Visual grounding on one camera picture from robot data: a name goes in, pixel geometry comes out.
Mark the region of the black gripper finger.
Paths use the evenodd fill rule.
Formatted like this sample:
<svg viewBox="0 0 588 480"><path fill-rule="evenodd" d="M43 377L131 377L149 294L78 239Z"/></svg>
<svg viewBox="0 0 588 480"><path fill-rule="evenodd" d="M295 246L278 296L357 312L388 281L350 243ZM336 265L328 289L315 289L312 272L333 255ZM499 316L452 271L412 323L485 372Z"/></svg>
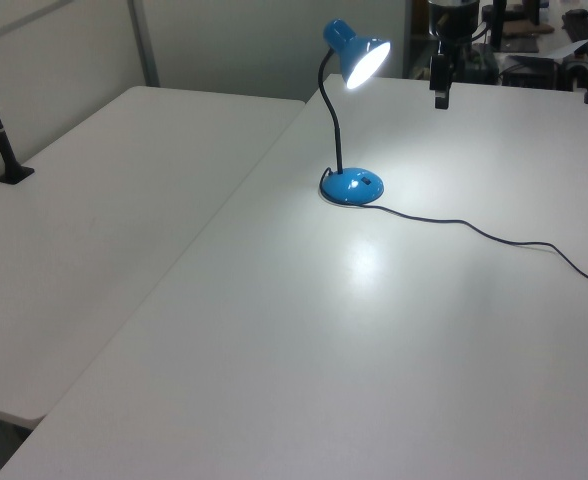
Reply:
<svg viewBox="0 0 588 480"><path fill-rule="evenodd" d="M433 91L435 95L435 108L448 109L453 75L453 62L451 52L444 42L439 42L437 52L430 58L429 68L429 89Z"/></svg>

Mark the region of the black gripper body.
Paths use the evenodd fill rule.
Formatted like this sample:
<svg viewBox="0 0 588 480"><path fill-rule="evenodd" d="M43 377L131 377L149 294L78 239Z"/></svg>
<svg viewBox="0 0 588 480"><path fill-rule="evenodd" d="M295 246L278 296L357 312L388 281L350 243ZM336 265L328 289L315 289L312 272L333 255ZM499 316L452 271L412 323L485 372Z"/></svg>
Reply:
<svg viewBox="0 0 588 480"><path fill-rule="evenodd" d="M429 2L429 33L442 40L461 40L478 28L478 2Z"/></svg>

